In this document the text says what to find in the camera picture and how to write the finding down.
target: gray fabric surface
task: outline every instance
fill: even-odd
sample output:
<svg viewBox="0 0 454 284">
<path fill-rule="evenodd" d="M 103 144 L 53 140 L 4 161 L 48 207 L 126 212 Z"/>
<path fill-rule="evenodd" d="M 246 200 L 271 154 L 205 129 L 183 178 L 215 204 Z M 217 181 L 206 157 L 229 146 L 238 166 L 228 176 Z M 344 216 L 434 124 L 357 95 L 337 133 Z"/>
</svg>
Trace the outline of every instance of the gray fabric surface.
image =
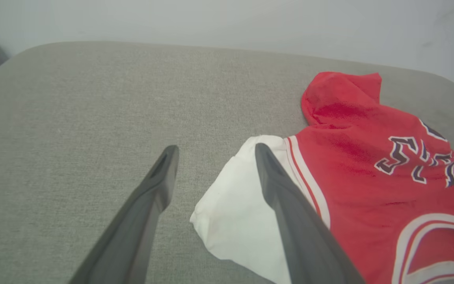
<svg viewBox="0 0 454 284">
<path fill-rule="evenodd" d="M 165 146 L 180 147 L 148 284 L 267 283 L 204 248 L 189 217 L 252 135 L 306 126 L 320 71 L 379 72 L 381 102 L 454 145 L 454 83 L 436 75 L 266 52 L 56 43 L 0 67 L 0 283 L 65 283 Z"/>
</svg>

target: basketball jersey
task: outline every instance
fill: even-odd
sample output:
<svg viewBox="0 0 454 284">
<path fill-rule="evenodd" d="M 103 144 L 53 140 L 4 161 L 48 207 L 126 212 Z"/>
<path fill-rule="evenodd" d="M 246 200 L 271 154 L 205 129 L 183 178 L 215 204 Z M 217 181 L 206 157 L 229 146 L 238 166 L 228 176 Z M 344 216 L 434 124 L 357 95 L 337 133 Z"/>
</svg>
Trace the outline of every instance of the basketball jersey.
<svg viewBox="0 0 454 284">
<path fill-rule="evenodd" d="M 256 174 L 253 141 L 271 137 L 270 148 L 367 283 L 454 279 L 454 151 L 419 118 L 382 106 L 380 87 L 377 74 L 318 74 L 301 100 L 310 125 L 285 139 L 252 138 L 236 155 L 247 173 L 224 168 L 197 204 L 191 221 L 207 248 L 290 282 Z"/>
</svg>

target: number print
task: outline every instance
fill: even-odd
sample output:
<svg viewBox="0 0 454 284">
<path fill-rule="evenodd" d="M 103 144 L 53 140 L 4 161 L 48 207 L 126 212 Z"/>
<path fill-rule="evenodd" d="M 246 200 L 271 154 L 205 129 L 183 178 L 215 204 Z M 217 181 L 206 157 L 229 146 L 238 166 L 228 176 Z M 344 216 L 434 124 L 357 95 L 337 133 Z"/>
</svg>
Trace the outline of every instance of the number print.
<svg viewBox="0 0 454 284">
<path fill-rule="evenodd" d="M 393 149 L 390 153 L 390 157 L 395 160 L 394 163 L 390 164 L 390 160 L 383 158 L 376 163 L 376 169 L 386 173 L 393 174 L 393 171 L 397 166 L 405 165 L 409 162 L 409 158 L 404 154 L 404 145 L 407 146 L 413 153 L 418 153 L 418 144 L 414 137 L 396 137 L 390 136 L 389 140 L 393 142 Z"/>
<path fill-rule="evenodd" d="M 447 187 L 454 185 L 454 157 L 451 158 L 453 161 L 446 166 L 446 181 Z"/>
<path fill-rule="evenodd" d="M 444 138 L 440 133 L 438 133 L 437 131 L 435 131 L 434 129 L 430 128 L 430 126 L 428 126 L 427 124 L 425 124 L 425 122 L 421 121 L 420 119 L 420 122 L 421 122 L 421 125 L 423 125 L 423 127 L 427 130 L 427 134 L 429 136 L 432 136 L 434 137 L 435 139 L 439 139 L 439 140 L 443 140 L 444 142 L 447 142 L 447 139 Z"/>
<path fill-rule="evenodd" d="M 413 180 L 415 182 L 420 182 L 420 183 L 423 183 L 424 185 L 426 185 L 427 179 L 420 176 L 421 170 L 423 170 L 423 166 L 416 166 L 414 168 L 413 172 L 411 173 L 411 176 L 413 177 Z"/>
</svg>

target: white wall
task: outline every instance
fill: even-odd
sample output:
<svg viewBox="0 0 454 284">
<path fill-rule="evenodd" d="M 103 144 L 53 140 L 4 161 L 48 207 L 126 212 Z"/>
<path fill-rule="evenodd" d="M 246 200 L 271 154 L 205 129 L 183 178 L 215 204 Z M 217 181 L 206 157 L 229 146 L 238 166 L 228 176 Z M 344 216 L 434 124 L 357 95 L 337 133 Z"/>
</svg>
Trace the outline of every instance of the white wall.
<svg viewBox="0 0 454 284">
<path fill-rule="evenodd" d="M 9 54 L 69 40 L 306 54 L 454 81 L 454 0 L 0 0 Z"/>
</svg>

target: white cloth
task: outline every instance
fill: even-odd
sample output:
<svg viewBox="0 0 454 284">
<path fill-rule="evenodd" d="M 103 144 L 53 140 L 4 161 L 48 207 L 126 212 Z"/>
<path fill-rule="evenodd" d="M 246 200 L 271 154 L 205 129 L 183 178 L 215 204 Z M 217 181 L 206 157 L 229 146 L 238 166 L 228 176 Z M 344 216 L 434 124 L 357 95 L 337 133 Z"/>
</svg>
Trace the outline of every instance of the white cloth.
<svg viewBox="0 0 454 284">
<path fill-rule="evenodd" d="M 274 210 L 265 203 L 255 162 L 255 145 L 265 143 L 298 184 L 282 138 L 250 137 L 223 167 L 197 203 L 190 221 L 206 248 L 276 284 L 290 284 Z"/>
</svg>

